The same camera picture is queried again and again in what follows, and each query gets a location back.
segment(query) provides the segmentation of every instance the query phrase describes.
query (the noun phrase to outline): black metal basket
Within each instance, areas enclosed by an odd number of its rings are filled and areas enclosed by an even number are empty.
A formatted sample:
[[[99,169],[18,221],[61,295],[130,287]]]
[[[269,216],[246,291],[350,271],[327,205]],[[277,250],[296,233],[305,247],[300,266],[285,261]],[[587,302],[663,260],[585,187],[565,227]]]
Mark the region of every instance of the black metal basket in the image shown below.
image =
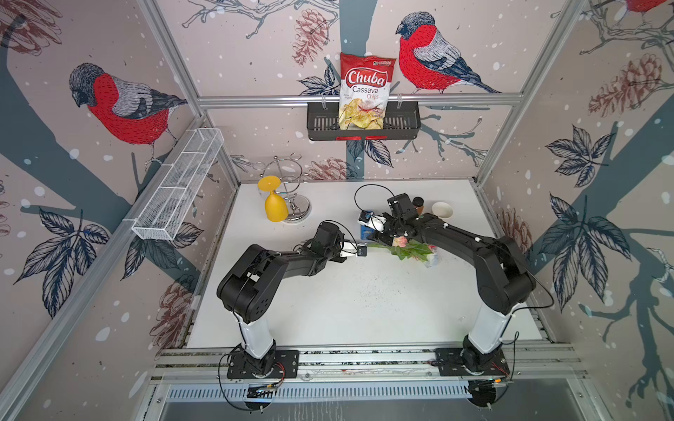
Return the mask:
[[[389,101],[384,115],[384,128],[376,130],[340,130],[339,103],[310,102],[307,107],[309,139],[317,140],[407,140],[416,139],[421,128],[417,101]]]

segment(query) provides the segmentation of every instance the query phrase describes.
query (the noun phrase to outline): chips bag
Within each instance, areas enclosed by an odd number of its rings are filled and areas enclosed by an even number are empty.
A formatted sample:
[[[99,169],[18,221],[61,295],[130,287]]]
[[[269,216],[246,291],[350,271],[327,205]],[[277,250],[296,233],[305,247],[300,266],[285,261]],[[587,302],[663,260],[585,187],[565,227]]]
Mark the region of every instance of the chips bag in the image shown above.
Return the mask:
[[[341,53],[339,128],[383,129],[395,59]]]

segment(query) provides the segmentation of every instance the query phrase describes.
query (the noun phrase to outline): white wire basket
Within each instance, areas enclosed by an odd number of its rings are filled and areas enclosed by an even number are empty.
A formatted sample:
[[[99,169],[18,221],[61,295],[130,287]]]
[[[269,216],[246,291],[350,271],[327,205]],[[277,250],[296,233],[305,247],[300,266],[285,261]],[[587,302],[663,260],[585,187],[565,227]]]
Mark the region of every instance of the white wire basket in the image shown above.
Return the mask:
[[[147,240],[173,240],[191,209],[224,139],[219,129],[196,129],[185,149],[171,164],[159,188],[131,228]]]

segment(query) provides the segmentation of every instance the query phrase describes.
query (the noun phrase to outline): white table surface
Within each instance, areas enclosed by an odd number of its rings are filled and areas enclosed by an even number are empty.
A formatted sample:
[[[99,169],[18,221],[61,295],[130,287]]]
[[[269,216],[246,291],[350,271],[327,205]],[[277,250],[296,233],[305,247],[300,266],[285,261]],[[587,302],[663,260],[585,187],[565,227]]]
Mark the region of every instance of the white table surface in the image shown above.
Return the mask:
[[[450,223],[484,236],[493,236],[489,223],[467,180],[382,181],[395,194],[421,196],[426,212],[436,201],[454,208]],[[289,251],[312,238],[318,224],[339,221],[360,240],[359,210],[353,193],[365,182],[307,183],[298,193],[313,209],[301,224],[266,219],[264,198],[256,185],[241,185],[218,256],[201,299],[188,348],[236,346],[241,335],[234,316],[225,310],[216,289],[250,244]],[[390,194],[380,187],[358,193],[363,209],[389,212]],[[467,262],[440,250],[439,263],[430,269],[414,259],[399,260],[385,249],[368,248],[366,257],[329,261],[312,277],[281,281],[263,316],[279,346],[357,344],[433,344],[459,342],[470,331],[482,303],[475,270]],[[512,319],[504,337],[540,339],[528,311]]]

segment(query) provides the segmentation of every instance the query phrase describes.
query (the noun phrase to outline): small bottle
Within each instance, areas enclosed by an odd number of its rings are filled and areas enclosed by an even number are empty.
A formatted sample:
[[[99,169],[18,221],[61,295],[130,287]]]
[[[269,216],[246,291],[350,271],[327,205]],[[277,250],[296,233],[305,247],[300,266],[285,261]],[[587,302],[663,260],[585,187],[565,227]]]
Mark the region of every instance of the small bottle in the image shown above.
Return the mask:
[[[417,213],[419,215],[423,214],[423,199],[420,198],[419,196],[415,197],[412,199],[412,204],[414,205],[415,209],[417,210]]]

